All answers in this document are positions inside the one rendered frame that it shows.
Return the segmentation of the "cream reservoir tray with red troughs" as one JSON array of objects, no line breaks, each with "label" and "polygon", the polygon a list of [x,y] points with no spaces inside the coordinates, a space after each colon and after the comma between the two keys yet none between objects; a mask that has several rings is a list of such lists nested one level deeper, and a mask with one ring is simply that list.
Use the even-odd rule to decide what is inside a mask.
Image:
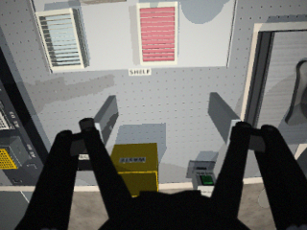
[{"label": "cream reservoir tray with red troughs", "polygon": [[140,64],[177,65],[178,2],[136,3]]}]

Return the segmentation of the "yellow tip rack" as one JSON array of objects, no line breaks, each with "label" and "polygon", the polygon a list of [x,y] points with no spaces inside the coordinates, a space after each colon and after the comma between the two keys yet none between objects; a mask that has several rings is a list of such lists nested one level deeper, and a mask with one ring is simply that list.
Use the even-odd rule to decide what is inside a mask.
[{"label": "yellow tip rack", "polygon": [[18,169],[29,158],[18,137],[0,138],[0,169]]}]

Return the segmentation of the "yellow open-top box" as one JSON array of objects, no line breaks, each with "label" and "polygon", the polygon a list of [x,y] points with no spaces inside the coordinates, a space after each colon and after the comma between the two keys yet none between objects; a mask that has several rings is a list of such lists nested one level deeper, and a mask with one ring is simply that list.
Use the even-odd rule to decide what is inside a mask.
[{"label": "yellow open-top box", "polygon": [[110,155],[131,196],[140,191],[158,192],[157,143],[114,145]]}]

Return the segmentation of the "white trough reservoir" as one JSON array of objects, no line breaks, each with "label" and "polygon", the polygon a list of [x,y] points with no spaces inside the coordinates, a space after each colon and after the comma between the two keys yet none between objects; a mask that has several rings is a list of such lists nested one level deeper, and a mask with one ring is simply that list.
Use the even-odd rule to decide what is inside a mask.
[{"label": "white trough reservoir", "polygon": [[[35,13],[35,16],[45,47],[47,58],[53,71],[83,69],[85,67],[89,67],[79,9],[71,8],[53,11],[37,11]],[[73,31],[74,33],[70,33]]]}]

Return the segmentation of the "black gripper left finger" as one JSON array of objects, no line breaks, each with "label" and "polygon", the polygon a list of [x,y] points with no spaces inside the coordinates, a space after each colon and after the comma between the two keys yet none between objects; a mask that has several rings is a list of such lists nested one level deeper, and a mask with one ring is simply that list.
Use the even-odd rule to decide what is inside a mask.
[{"label": "black gripper left finger", "polygon": [[25,215],[14,230],[68,230],[83,153],[88,153],[113,230],[151,230],[105,147],[118,116],[116,95],[108,96],[94,118],[79,121],[81,132],[67,129],[57,134]]}]

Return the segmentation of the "black flat rectangular pad with rg label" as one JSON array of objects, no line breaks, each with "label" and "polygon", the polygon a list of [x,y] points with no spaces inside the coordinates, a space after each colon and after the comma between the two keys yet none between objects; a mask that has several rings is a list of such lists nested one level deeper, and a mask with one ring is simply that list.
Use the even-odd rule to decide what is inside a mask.
[{"label": "black flat rectangular pad with rg label", "polygon": [[77,171],[92,171],[87,153],[80,154]]}]

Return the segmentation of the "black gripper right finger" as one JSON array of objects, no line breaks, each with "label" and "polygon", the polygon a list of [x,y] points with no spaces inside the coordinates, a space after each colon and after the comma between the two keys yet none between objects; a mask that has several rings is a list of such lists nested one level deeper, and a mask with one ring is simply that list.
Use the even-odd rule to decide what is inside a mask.
[{"label": "black gripper right finger", "polygon": [[236,230],[248,150],[254,150],[276,230],[307,230],[307,178],[279,130],[242,122],[217,92],[210,92],[207,113],[229,146],[198,230]]}]

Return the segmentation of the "grey flat table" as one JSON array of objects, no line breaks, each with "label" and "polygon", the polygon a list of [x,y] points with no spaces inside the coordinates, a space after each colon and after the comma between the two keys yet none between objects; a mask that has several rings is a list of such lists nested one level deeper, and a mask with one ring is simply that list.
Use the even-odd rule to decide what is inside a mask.
[{"label": "grey flat table", "polygon": [[[129,69],[130,76],[151,68],[229,65],[238,0],[127,0],[85,4],[75,0],[30,0],[47,64],[52,73]],[[136,3],[178,2],[177,65],[140,64]],[[50,68],[35,12],[79,9],[89,67]]]}]

